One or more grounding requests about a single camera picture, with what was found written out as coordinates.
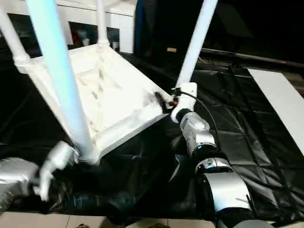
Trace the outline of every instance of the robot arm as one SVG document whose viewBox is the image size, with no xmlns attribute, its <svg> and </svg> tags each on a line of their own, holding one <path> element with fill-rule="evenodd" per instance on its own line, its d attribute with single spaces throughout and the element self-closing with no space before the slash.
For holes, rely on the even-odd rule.
<svg viewBox="0 0 304 228">
<path fill-rule="evenodd" d="M 21 158 L 0 160 L 0 212 L 6 211 L 16 197 L 30 194 L 38 166 Z"/>
<path fill-rule="evenodd" d="M 180 124 L 188 154 L 197 163 L 195 175 L 202 187 L 206 219 L 216 218 L 218 227 L 223 228 L 272 227 L 256 220 L 246 184 L 217 147 L 209 124 L 194 112 L 196 100 L 187 94 L 196 97 L 196 83 L 181 84 L 178 90 L 171 119 Z"/>
</svg>

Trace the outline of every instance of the white table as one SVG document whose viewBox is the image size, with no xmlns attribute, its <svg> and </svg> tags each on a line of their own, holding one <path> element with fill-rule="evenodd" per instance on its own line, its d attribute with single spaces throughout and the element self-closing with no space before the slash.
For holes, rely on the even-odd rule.
<svg viewBox="0 0 304 228">
<path fill-rule="evenodd" d="M 119 29 L 120 51 L 133 52 L 134 19 L 137 0 L 104 0 L 107 27 Z M 0 0 L 7 13 L 29 15 L 24 0 Z M 73 44 L 70 22 L 97 25 L 96 0 L 57 0 L 67 44 Z"/>
</svg>

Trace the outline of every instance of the metal bar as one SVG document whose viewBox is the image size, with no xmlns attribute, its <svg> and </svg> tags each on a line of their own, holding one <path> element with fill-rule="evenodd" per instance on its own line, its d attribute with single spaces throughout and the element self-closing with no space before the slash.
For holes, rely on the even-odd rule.
<svg viewBox="0 0 304 228">
<path fill-rule="evenodd" d="M 24 50 L 19 37 L 8 17 L 7 13 L 0 7 L 0 29 L 13 54 L 15 66 L 19 72 L 26 74 L 22 65 L 30 63 L 30 57 Z"/>
<path fill-rule="evenodd" d="M 202 4 L 176 87 L 181 83 L 189 82 L 191 80 L 217 3 L 218 0 L 204 0 Z"/>
<path fill-rule="evenodd" d="M 105 25 L 105 1 L 97 1 L 98 44 L 110 45 Z"/>
<path fill-rule="evenodd" d="M 276 63 L 276 64 L 281 64 L 281 65 L 291 66 L 291 67 L 302 67 L 302 68 L 304 67 L 304 63 L 297 63 L 297 62 L 291 62 L 291 61 L 275 59 L 275 58 L 254 56 L 254 55 L 250 55 L 250 54 L 242 54 L 242 53 L 237 53 L 237 52 L 229 52 L 229 51 L 215 50 L 215 49 L 209 49 L 209 48 L 202 48 L 201 51 L 202 51 L 202 53 L 225 56 L 230 59 L 237 57 L 237 58 L 241 58 L 241 59 L 258 60 L 258 61 Z"/>
<path fill-rule="evenodd" d="M 79 150 L 79 160 L 89 164 L 98 163 L 99 157 L 94 150 L 86 124 L 55 0 L 26 2 L 67 128 Z"/>
</svg>

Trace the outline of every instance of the black cable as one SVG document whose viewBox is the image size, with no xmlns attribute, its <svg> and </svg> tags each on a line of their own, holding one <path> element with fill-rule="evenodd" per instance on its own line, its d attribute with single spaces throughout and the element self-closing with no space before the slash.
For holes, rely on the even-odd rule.
<svg viewBox="0 0 304 228">
<path fill-rule="evenodd" d="M 219 136 L 219 129 L 218 129 L 218 126 L 217 126 L 217 124 L 216 124 L 216 122 L 215 122 L 215 119 L 214 119 L 212 113 L 210 112 L 210 110 L 209 110 L 209 109 L 207 108 L 207 106 L 206 106 L 201 100 L 199 100 L 197 97 L 195 97 L 195 96 L 193 96 L 193 95 L 191 95 L 191 94 L 188 94 L 188 93 L 186 93 L 186 92 L 183 92 L 183 91 L 180 91 L 180 93 L 181 93 L 181 94 L 185 94 L 185 95 L 187 95 L 187 96 L 189 96 L 189 97 L 192 97 L 193 99 L 195 99 L 197 102 L 199 102 L 199 103 L 206 109 L 206 111 L 208 112 L 208 114 L 209 114 L 209 116 L 210 116 L 210 118 L 211 118 L 211 120 L 212 120 L 212 122 L 213 122 L 213 125 L 214 125 L 215 134 L 216 134 L 217 139 L 218 139 L 218 148 L 221 150 L 220 142 L 219 142 L 219 137 L 218 137 L 218 136 Z"/>
</svg>

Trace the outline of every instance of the black cloth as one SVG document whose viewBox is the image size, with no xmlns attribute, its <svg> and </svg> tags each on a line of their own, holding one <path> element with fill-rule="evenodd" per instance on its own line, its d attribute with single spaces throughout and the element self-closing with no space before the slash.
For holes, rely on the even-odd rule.
<svg viewBox="0 0 304 228">
<path fill-rule="evenodd" d="M 123 55 L 169 91 L 178 69 L 151 66 Z M 59 140 L 68 138 L 27 75 L 1 62 L 0 158 L 43 163 Z M 304 157 L 279 117 L 243 69 L 198 65 L 192 81 L 217 122 L 219 143 L 245 180 L 259 218 L 304 218 Z M 198 104 L 195 111 L 211 125 Z M 74 166 L 55 173 L 51 200 L 17 200 L 11 210 L 82 215 L 203 218 L 179 126 L 167 116 L 106 155 L 99 167 Z"/>
</svg>

